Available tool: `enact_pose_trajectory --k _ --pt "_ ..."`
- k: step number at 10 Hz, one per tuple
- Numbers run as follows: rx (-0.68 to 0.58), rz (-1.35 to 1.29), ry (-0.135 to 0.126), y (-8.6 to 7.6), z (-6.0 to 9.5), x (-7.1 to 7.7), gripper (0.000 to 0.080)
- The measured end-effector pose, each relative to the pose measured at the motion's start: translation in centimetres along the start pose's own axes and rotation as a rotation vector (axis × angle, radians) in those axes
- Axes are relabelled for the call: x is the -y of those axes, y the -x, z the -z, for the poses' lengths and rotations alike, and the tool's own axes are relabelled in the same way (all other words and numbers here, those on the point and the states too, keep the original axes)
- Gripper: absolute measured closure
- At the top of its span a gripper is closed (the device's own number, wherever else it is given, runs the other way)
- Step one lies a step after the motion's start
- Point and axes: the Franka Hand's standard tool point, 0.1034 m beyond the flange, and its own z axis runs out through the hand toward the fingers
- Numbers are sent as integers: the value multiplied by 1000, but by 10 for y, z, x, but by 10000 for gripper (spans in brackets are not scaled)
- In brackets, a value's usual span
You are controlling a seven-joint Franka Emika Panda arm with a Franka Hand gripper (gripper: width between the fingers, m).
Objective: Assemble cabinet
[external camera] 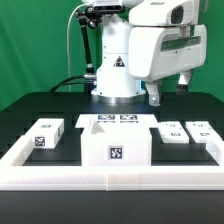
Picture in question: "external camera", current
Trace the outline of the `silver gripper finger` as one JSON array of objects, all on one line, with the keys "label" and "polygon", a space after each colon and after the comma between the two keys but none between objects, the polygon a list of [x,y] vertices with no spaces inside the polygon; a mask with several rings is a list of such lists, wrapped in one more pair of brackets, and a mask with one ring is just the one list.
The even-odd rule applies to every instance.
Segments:
[{"label": "silver gripper finger", "polygon": [[146,82],[145,83],[147,92],[148,92],[148,98],[149,98],[149,104],[151,106],[157,107],[160,105],[160,92],[158,88],[157,82]]},{"label": "silver gripper finger", "polygon": [[186,95],[188,93],[188,87],[191,78],[192,78],[191,71],[184,71],[180,73],[179,80],[176,85],[176,93],[178,95]]}]

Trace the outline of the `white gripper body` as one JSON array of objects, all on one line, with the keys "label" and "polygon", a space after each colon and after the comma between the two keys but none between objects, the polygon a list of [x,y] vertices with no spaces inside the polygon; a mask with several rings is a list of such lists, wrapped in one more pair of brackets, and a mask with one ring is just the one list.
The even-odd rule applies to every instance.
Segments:
[{"label": "white gripper body", "polygon": [[135,27],[129,36],[129,72],[151,82],[204,64],[207,31],[194,28],[193,36],[181,37],[180,27]]}]

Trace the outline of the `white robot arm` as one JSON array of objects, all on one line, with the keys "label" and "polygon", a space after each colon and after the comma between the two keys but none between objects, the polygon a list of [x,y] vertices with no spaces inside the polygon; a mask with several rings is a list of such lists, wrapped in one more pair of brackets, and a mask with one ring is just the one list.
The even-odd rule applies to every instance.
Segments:
[{"label": "white robot arm", "polygon": [[204,64],[207,30],[202,0],[82,0],[90,26],[102,26],[102,64],[92,96],[111,104],[147,98],[160,104],[160,81],[177,74],[188,93],[193,69]]}]

